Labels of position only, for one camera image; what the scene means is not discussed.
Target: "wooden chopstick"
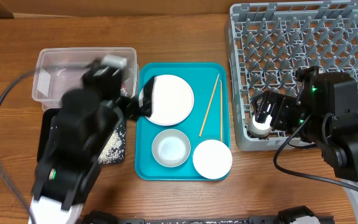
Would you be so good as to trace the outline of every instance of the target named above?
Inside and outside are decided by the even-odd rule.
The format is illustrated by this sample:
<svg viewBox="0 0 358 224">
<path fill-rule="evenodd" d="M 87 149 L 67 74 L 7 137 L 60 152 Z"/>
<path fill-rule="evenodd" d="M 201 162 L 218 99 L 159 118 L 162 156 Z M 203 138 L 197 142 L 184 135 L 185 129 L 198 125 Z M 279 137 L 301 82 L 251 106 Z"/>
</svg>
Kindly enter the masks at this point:
<svg viewBox="0 0 358 224">
<path fill-rule="evenodd" d="M 221 142 L 223 142 L 223 84 L 221 81 Z"/>
<path fill-rule="evenodd" d="M 215 89 L 216 89 L 216 85 L 218 84 L 218 80 L 219 80 L 219 74 L 218 74 L 218 77 L 216 77 L 214 90 L 212 91 L 211 99 L 209 100 L 208 108 L 206 109 L 206 113 L 205 113 L 205 117 L 204 117 L 204 122 L 203 122 L 203 125 L 201 127 L 201 131 L 200 131 L 200 134 L 198 135 L 198 137 L 201 137 L 201 135 L 203 134 L 205 121 L 206 121 L 206 118 L 208 117 L 209 108 L 211 107 L 212 99 L 214 98 Z"/>
</svg>

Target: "wooden table surface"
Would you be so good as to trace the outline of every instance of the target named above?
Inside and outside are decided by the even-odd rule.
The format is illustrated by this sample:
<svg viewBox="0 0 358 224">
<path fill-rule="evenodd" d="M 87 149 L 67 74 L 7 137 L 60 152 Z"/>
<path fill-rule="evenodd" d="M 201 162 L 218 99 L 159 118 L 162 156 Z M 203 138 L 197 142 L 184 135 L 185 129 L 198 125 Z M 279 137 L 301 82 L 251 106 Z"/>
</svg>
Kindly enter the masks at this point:
<svg viewBox="0 0 358 224">
<path fill-rule="evenodd" d="M 20 74 L 32 70 L 42 49 L 55 47 L 133 47 L 139 67 L 149 62 L 216 62 L 224 66 L 227 15 L 89 17 L 0 20 L 0 94 Z M 18 188 L 31 200 L 43 111 L 31 98 L 32 78 L 8 95 L 0 110 L 0 156 Z M 220 182 L 142 180 L 134 170 L 135 122 L 127 127 L 124 163 L 104 166 L 83 214 L 91 210 L 119 217 L 231 218 L 274 215 L 306 205 L 336 223 L 355 223 L 342 188 L 293 177 L 276 170 L 274 152 L 243 152 L 234 139 L 232 109 L 230 175 Z M 284 167 L 333 178 L 318 149 L 282 153 Z M 28 216 L 0 179 L 0 223 L 27 223 Z"/>
</svg>

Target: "black cable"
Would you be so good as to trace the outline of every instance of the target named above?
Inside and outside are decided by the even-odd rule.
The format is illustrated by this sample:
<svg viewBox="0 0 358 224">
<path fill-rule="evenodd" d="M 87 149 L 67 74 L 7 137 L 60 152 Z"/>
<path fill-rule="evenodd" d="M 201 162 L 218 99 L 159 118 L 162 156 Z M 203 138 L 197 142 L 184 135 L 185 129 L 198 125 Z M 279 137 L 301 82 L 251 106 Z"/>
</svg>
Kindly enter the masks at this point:
<svg viewBox="0 0 358 224">
<path fill-rule="evenodd" d="M 295 147 L 295 148 L 298 148 L 298 149 L 312 149 L 314 147 L 317 147 L 317 144 L 309 144 L 309 145 L 305 145 L 305 146 L 296 146 L 296 145 L 293 145 L 291 143 L 288 143 L 289 146 L 292 146 L 292 147 Z"/>
<path fill-rule="evenodd" d="M 330 113 L 330 112 L 326 113 L 324 115 L 324 119 L 323 119 L 323 126 L 321 127 L 321 135 L 323 137 L 324 143 L 327 145 L 328 145 L 328 140 L 327 140 L 327 136 L 326 136 L 326 123 L 327 123 L 328 118 L 330 118 L 332 116 L 334 116 L 333 113 Z"/>
<path fill-rule="evenodd" d="M 84 69 L 85 66 L 66 66 L 66 65 L 61 65 L 61 66 L 51 66 L 48 68 L 70 68 L 70 69 Z M 30 72 L 26 72 L 25 74 L 21 75 L 18 79 L 14 80 L 11 84 L 9 84 L 9 86 L 4 90 L 4 92 L 1 94 L 0 96 L 0 107 L 2 105 L 2 102 L 4 101 L 6 95 L 13 89 L 13 87 L 15 87 L 21 80 L 23 80 L 24 78 L 27 78 L 31 75 L 33 75 L 35 73 L 35 71 L 39 71 L 40 68 L 37 68 L 36 70 L 30 71 Z M 22 194 L 19 192 L 19 190 L 17 189 L 17 187 L 14 185 L 14 183 L 12 182 L 10 176 L 5 172 L 5 170 L 3 169 L 2 165 L 1 165 L 1 160 L 0 160 L 0 177 L 2 178 L 2 180 L 4 181 L 5 185 L 12 191 L 12 193 L 17 197 L 17 199 L 19 199 L 20 203 L 23 205 L 24 209 L 26 210 L 26 212 L 29 214 L 31 222 L 33 224 L 36 224 L 35 222 L 35 217 L 34 214 L 32 213 L 32 211 L 30 210 L 29 206 L 26 204 L 24 197 L 22 196 Z"/>
<path fill-rule="evenodd" d="M 341 182 L 341 181 L 338 181 L 338 180 L 333 180 L 333 179 L 326 178 L 326 177 L 319 177 L 319 176 L 315 176 L 315 175 L 304 174 L 304 173 L 301 173 L 301 172 L 295 172 L 295 171 L 292 171 L 292 170 L 282 168 L 281 166 L 279 166 L 277 164 L 278 155 L 281 153 L 281 151 L 284 149 L 284 147 L 291 141 L 291 139 L 293 139 L 306 126 L 306 124 L 308 123 L 310 118 L 311 118 L 311 115 L 309 115 L 305 119 L 305 121 L 301 124 L 301 126 L 299 126 L 299 128 L 290 137 L 288 137 L 285 140 L 285 142 L 277 149 L 276 153 L 274 154 L 274 158 L 273 158 L 274 166 L 279 171 L 284 172 L 286 174 L 294 175 L 294 176 L 297 176 L 297 177 L 303 177 L 303 178 L 307 178 L 307 179 L 311 179 L 311 180 L 318 180 L 318 181 L 322 181 L 322 182 L 327 182 L 327 183 L 330 183 L 330 184 L 335 184 L 335 185 L 345 187 L 345 188 L 348 188 L 348 189 L 351 189 L 351 190 L 354 190 L 354 191 L 358 192 L 358 187 L 356 187 L 354 185 L 344 183 L 344 182 Z"/>
</svg>

